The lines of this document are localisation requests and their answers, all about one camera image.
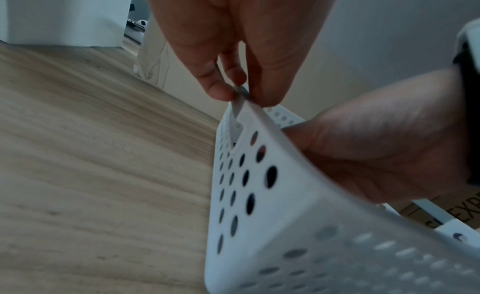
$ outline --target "person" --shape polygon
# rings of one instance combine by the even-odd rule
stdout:
[[[334,0],[149,0],[178,58],[212,98],[279,104]],[[247,73],[238,44],[246,44]],[[284,132],[322,172],[374,203],[466,186],[470,146],[458,66],[423,74],[321,112]]]

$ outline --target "light wood tabletop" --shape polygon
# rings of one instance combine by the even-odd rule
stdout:
[[[0,44],[0,292],[205,293],[218,122],[123,49]]]

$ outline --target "wood grain surface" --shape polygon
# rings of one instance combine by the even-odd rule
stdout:
[[[0,44],[0,292],[205,293],[217,121],[123,49]]]

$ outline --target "perforated basket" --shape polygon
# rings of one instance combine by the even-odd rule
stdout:
[[[281,132],[299,117],[247,97],[216,135],[211,294],[480,292],[476,250],[344,192]]]

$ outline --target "black watch strap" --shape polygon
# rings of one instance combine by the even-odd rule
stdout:
[[[467,43],[453,60],[460,68],[465,90],[466,124],[470,142],[467,163],[470,167],[468,183],[480,186],[480,74],[477,72]]]

